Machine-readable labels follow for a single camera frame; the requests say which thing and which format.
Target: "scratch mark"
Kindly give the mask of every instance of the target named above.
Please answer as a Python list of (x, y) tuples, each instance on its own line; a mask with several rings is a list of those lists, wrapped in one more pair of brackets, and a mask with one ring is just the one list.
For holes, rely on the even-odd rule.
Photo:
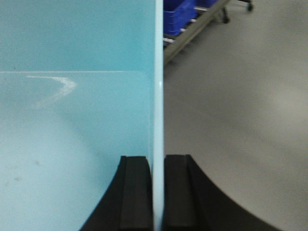
[(37, 165), (37, 166), (42, 166), (42, 164), (40, 163), (40, 161), (35, 161), (35, 164)]
[(63, 83), (63, 87), (60, 88), (52, 96), (37, 102), (34, 106), (36, 109), (44, 108), (49, 104), (52, 104), (61, 99), (62, 97), (70, 94), (77, 85), (74, 81), (71, 81), (69, 78), (66, 77), (27, 76), (27, 78), (48, 78)]

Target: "blue plastic crate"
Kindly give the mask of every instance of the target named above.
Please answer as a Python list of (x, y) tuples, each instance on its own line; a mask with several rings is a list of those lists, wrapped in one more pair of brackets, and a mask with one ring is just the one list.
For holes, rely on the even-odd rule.
[(218, 0), (197, 0), (197, 6), (211, 7)]
[(195, 0), (164, 0), (164, 34), (178, 35), (196, 17)]

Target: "curved black support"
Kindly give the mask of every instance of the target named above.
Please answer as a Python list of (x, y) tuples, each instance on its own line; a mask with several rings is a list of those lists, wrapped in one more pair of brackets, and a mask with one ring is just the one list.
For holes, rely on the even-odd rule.
[[(223, 193), (200, 169), (190, 155), (171, 155), (165, 159), (165, 229), (166, 231), (278, 231), (277, 228), (263, 222)], [(193, 207), (197, 224), (187, 222), (186, 227), (177, 222), (190, 220), (191, 215), (185, 213), (181, 220), (170, 222), (168, 217), (183, 211), (184, 207)]]
[(143, 156), (122, 156), (106, 193), (80, 231), (152, 231), (152, 180)]

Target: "gray floor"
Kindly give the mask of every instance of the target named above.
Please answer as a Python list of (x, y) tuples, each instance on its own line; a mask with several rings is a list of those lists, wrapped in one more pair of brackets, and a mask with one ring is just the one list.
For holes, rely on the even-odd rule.
[(308, 230), (308, 1), (228, 5), (165, 68), (165, 154), (192, 154), (232, 199)]

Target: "light blue surface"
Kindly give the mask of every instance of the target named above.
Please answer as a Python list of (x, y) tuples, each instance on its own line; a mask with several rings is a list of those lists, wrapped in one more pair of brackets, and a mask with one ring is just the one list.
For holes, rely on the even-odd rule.
[(0, 230), (79, 230), (121, 155), (153, 167), (159, 229), (161, 9), (161, 0), (1, 2)]

